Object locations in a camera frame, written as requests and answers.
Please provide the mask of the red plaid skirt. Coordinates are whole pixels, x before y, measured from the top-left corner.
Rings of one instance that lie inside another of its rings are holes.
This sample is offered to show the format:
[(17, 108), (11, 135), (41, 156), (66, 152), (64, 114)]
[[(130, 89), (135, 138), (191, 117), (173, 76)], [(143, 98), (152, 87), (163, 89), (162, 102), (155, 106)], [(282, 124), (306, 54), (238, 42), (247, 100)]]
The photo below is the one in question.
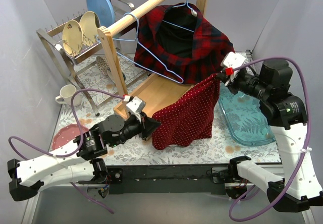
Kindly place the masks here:
[(140, 18), (134, 61), (183, 84), (196, 84), (220, 71), (221, 62), (234, 47), (193, 4), (198, 13), (194, 33), (162, 25), (171, 6), (157, 6)]

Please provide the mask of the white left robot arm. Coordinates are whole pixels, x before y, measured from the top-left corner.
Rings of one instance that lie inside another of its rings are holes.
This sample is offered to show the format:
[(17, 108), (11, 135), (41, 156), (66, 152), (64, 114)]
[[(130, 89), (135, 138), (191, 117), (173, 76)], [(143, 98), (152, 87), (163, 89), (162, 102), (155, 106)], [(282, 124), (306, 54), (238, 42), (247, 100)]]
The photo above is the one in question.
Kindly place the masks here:
[(23, 201), (49, 187), (69, 182), (110, 183), (113, 172), (102, 159), (108, 148), (124, 144), (136, 135), (146, 140), (160, 125), (145, 113), (138, 118), (131, 115), (127, 120), (110, 115), (51, 155), (22, 161), (11, 159), (7, 163), (9, 193), (14, 201)]

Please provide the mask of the light blue wire hanger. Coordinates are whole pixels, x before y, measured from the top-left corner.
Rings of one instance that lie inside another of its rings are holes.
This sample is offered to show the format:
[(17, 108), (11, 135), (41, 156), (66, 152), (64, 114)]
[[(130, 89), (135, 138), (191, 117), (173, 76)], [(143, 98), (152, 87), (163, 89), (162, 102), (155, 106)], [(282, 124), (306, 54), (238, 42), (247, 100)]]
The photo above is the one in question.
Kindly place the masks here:
[(172, 29), (194, 33), (197, 17), (197, 11), (190, 6), (189, 0), (185, 0), (181, 4), (171, 6), (166, 11), (161, 24)]

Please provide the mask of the red polka dot cloth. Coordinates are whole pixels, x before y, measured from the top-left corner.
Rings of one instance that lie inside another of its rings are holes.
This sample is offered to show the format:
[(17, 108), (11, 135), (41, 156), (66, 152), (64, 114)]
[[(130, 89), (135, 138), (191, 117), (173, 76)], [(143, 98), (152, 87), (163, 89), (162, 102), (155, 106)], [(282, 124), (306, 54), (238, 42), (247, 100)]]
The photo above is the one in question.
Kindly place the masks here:
[(217, 74), (202, 80), (175, 103), (155, 112), (152, 118), (161, 125), (152, 134), (157, 150), (169, 146), (187, 147), (194, 140), (211, 138), (214, 108), (220, 96)]

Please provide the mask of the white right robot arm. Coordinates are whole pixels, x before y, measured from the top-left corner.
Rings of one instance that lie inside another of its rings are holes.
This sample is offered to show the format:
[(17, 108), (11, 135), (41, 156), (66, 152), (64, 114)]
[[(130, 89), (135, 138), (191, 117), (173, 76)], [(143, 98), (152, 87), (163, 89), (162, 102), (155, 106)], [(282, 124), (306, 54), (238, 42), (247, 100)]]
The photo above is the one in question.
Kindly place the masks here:
[(259, 100), (259, 108), (276, 139), (284, 176), (257, 165), (248, 156), (232, 158), (218, 177), (224, 182), (250, 181), (266, 193), (270, 206), (279, 212), (302, 212), (322, 205), (322, 186), (311, 160), (308, 102), (289, 92), (293, 70), (286, 58), (265, 59), (259, 74), (245, 65), (229, 66), (217, 75), (233, 94), (242, 92)]

